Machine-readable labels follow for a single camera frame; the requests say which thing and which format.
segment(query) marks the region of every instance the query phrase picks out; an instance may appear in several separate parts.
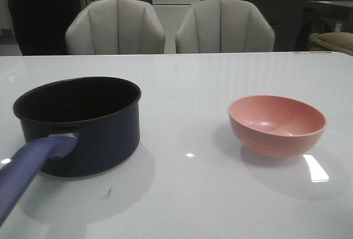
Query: floor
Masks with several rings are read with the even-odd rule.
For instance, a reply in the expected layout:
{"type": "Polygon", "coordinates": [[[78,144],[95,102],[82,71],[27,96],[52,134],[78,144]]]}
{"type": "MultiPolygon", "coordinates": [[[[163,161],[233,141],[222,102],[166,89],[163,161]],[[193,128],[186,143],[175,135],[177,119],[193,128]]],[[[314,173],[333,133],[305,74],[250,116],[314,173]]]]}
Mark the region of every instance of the floor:
{"type": "Polygon", "coordinates": [[[14,36],[0,36],[0,56],[22,56],[14,36]]]}

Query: black pants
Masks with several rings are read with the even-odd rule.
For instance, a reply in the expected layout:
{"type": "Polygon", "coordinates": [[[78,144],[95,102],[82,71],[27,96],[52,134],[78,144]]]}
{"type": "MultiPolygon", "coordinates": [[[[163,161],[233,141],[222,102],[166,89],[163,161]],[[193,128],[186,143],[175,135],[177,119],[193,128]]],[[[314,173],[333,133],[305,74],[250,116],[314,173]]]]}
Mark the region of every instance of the black pants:
{"type": "Polygon", "coordinates": [[[65,32],[81,10],[79,0],[8,0],[22,55],[66,55],[65,32]]]}

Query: chair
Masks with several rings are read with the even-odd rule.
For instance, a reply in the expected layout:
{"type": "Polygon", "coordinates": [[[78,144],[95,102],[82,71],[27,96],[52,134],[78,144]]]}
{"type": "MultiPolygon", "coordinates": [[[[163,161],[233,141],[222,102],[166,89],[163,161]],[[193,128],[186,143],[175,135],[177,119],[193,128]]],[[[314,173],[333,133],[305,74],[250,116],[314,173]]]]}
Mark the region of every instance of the chair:
{"type": "Polygon", "coordinates": [[[255,5],[204,0],[186,10],[175,37],[177,53],[272,51],[275,33],[255,5]]]}
{"type": "Polygon", "coordinates": [[[65,34],[71,55],[162,54],[164,39],[153,7],[138,0],[92,2],[65,34]]]}
{"type": "Polygon", "coordinates": [[[353,56],[353,34],[350,32],[313,33],[309,40],[311,51],[336,51],[353,56]]]}

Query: cushion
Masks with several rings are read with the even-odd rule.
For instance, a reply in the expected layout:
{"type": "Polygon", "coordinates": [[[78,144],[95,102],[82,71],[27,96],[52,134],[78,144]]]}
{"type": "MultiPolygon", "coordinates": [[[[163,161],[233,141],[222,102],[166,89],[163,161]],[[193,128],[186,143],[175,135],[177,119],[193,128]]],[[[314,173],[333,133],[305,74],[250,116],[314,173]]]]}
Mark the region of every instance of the cushion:
{"type": "Polygon", "coordinates": [[[343,52],[353,56],[353,34],[348,32],[331,32],[310,35],[309,40],[325,49],[343,52]]]}

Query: pink bowl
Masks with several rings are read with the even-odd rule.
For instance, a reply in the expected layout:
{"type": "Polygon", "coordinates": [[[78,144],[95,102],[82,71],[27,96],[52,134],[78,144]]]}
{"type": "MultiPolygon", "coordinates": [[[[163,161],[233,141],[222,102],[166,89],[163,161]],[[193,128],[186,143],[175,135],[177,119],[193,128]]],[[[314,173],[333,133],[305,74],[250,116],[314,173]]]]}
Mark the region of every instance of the pink bowl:
{"type": "Polygon", "coordinates": [[[285,97],[253,95],[229,106],[229,119],[239,141],[265,156],[288,158],[310,150],[326,127],[316,108],[285,97]]]}

